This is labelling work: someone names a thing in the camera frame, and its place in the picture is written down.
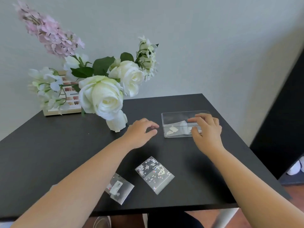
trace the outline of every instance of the barcode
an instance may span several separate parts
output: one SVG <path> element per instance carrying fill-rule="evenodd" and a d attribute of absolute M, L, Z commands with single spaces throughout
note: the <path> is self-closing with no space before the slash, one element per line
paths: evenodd
<path fill-rule="evenodd" d="M 116 194 L 117 191 L 119 190 L 119 188 L 123 185 L 122 182 L 120 181 L 116 181 L 116 183 L 114 184 L 114 186 L 112 187 L 112 189 L 110 190 L 110 194 Z"/>

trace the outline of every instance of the black cabinet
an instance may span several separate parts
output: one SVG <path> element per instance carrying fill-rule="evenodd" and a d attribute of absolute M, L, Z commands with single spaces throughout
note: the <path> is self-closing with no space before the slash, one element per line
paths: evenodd
<path fill-rule="evenodd" d="M 304 154 L 304 51 L 250 148 L 282 184 L 304 183 L 302 172 L 285 174 Z"/>

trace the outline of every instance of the black table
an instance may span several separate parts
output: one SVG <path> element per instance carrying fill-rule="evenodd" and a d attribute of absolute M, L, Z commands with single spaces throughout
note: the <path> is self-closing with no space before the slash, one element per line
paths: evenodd
<path fill-rule="evenodd" d="M 143 117 L 161 125 L 161 113 L 208 110 L 219 118 L 228 151 L 285 198 L 275 177 L 202 95 L 142 98 L 124 101 L 129 124 Z M 70 172 L 87 161 L 119 133 L 110 131 L 95 114 L 45 117 L 42 112 L 0 141 L 0 219 L 24 213 Z M 153 156 L 175 178 L 156 195 L 134 170 Z M 192 137 L 164 138 L 163 128 L 142 148 L 132 150 L 116 171 L 135 187 L 119 205 L 104 193 L 92 215 L 116 215 L 170 210 L 238 207 L 222 176 L 195 146 Z"/>

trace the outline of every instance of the finger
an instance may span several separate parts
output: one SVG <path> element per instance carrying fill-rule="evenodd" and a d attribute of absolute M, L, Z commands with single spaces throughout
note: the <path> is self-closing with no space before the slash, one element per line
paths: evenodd
<path fill-rule="evenodd" d="M 213 117 L 211 114 L 200 113 L 196 114 L 195 116 L 203 118 L 208 123 L 208 125 L 214 125 Z"/>
<path fill-rule="evenodd" d="M 201 117 L 189 118 L 188 122 L 196 122 L 202 128 L 208 126 L 208 123 Z"/>
<path fill-rule="evenodd" d="M 156 124 L 155 122 L 153 122 L 153 121 L 147 121 L 147 122 L 145 122 L 146 124 L 146 127 L 148 128 L 148 127 L 154 127 L 154 128 L 159 128 L 159 125 L 158 124 Z"/>
<path fill-rule="evenodd" d="M 154 137 L 156 134 L 157 134 L 157 130 L 156 130 L 156 129 L 150 130 L 148 133 L 146 133 L 146 136 L 147 136 L 147 138 L 148 138 L 148 141 L 149 141 L 152 137 Z"/>
<path fill-rule="evenodd" d="M 219 119 L 218 118 L 213 118 L 214 124 L 216 126 L 219 126 Z"/>
<path fill-rule="evenodd" d="M 148 121 L 148 119 L 143 118 L 143 119 L 140 119 L 139 121 L 140 121 L 140 122 L 147 122 L 147 121 Z"/>
<path fill-rule="evenodd" d="M 202 138 L 196 126 L 192 127 L 191 133 L 195 142 L 198 142 L 198 139 Z"/>

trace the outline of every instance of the clear plastic box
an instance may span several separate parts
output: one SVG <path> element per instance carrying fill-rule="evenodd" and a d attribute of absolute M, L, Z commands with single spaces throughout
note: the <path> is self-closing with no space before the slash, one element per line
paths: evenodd
<path fill-rule="evenodd" d="M 201 127 L 197 123 L 188 123 L 187 121 L 200 113 L 210 114 L 207 110 L 162 113 L 161 119 L 165 138 L 192 137 L 191 129 L 193 126 L 196 126 L 201 132 Z"/>
<path fill-rule="evenodd" d="M 115 173 L 110 180 L 110 183 L 107 185 L 105 192 L 107 192 L 113 200 L 122 205 L 133 187 L 133 184 Z"/>
<path fill-rule="evenodd" d="M 174 175 L 152 156 L 135 170 L 157 195 L 174 178 Z"/>

